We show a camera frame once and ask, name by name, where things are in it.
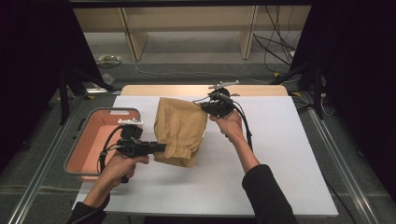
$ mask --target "tan cloth bag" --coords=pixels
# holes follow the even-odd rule
[[[155,152],[154,160],[192,168],[204,140],[206,123],[206,112],[193,102],[160,98],[154,132],[157,141],[166,144],[166,150]]]

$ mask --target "gray floor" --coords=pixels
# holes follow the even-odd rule
[[[145,73],[136,71],[134,63],[127,59],[128,52],[125,51],[125,43],[119,35],[102,35],[98,37],[87,34],[87,39],[89,39],[92,53],[95,57],[100,56],[94,52],[95,49],[101,49],[101,55],[122,55],[122,65],[111,69],[101,69],[103,74],[108,73],[115,78],[113,85],[116,87],[122,87],[127,84],[213,85],[219,81],[233,81],[236,79],[241,84],[262,84],[274,79],[272,72],[263,63],[265,55],[257,45],[252,46],[249,60],[240,59],[239,48],[236,44],[237,40],[233,34],[190,33],[178,38],[168,36],[168,34],[151,35],[145,48],[144,57],[137,64],[139,70]],[[180,41],[183,48],[175,50],[175,46],[178,46],[178,41]],[[268,55],[266,62],[271,69],[285,68],[283,64],[277,64],[277,61]],[[183,72],[184,74],[169,74],[174,72]],[[296,90],[295,84],[296,81],[285,83],[289,91]],[[58,96],[59,94],[55,93],[53,99],[49,102],[51,109],[43,115],[39,124],[35,127],[34,134],[28,139],[31,148],[17,152],[7,169],[0,175],[0,223],[8,221],[26,187],[35,178],[34,175],[40,167],[40,162],[48,151],[54,149],[50,147],[51,141],[61,128],[59,125],[61,105]],[[112,106],[115,97],[115,95],[109,94],[95,95],[93,99],[84,99],[81,105],[77,107],[77,112],[71,119],[70,128],[66,131],[64,140],[59,145],[58,151],[23,223],[60,223],[67,220],[81,182],[75,176],[71,176],[64,171],[65,158],[79,133],[78,126],[81,120],[87,118],[89,113],[97,107]],[[78,99],[71,99],[70,104],[73,105],[77,101]],[[310,113],[308,111],[302,113],[300,119],[317,158],[318,165],[324,176],[345,202],[352,216],[358,223],[363,223],[361,214],[351,199]],[[358,148],[345,123],[336,114],[330,117],[325,116],[324,121],[335,143],[345,157],[348,167],[358,180],[364,195],[374,208],[374,212],[380,221],[379,223],[396,223],[395,202],[384,190],[370,165],[356,153]],[[336,199],[333,192],[332,197],[339,208],[339,217],[329,219],[299,217],[299,222],[352,223],[346,209]],[[110,214],[105,221],[105,223],[143,222],[143,217],[127,217],[117,214]]]

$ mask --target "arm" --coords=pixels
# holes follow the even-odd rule
[[[76,204],[67,223],[101,223],[106,217],[103,209],[110,199],[110,191],[120,184],[124,175],[128,178],[134,176],[138,162],[148,164],[149,157],[128,158],[116,151],[84,201]]]
[[[238,112],[233,111],[225,118],[209,116],[209,119],[215,121],[219,125],[220,131],[228,136],[228,139],[235,147],[245,173],[260,164],[245,140],[242,132],[242,119]]]
[[[245,171],[242,186],[253,207],[258,223],[297,223],[291,206],[267,165],[260,165],[242,131],[242,120],[236,111],[224,118],[209,116],[235,147]]]

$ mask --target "white tabletop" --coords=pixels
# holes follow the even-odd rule
[[[203,98],[172,96],[187,101]],[[155,141],[158,96],[118,96],[114,107],[134,107],[145,122],[142,140]],[[294,215],[335,217],[338,212],[318,168],[294,103],[288,96],[234,97],[244,109],[253,149],[268,164]],[[207,122],[194,168],[154,161],[139,164],[134,177],[111,192],[107,212],[143,216],[253,217],[242,188],[244,172],[233,145]],[[92,183],[82,183],[77,202]]]

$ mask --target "orange plastic bin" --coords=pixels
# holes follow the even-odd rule
[[[82,181],[97,179],[100,152],[110,134],[120,126],[120,119],[140,120],[140,113],[135,108],[98,108],[93,110],[64,163],[66,172],[77,176]],[[119,139],[120,130],[114,133],[108,146],[115,144]],[[114,150],[109,151],[106,161],[113,154]]]

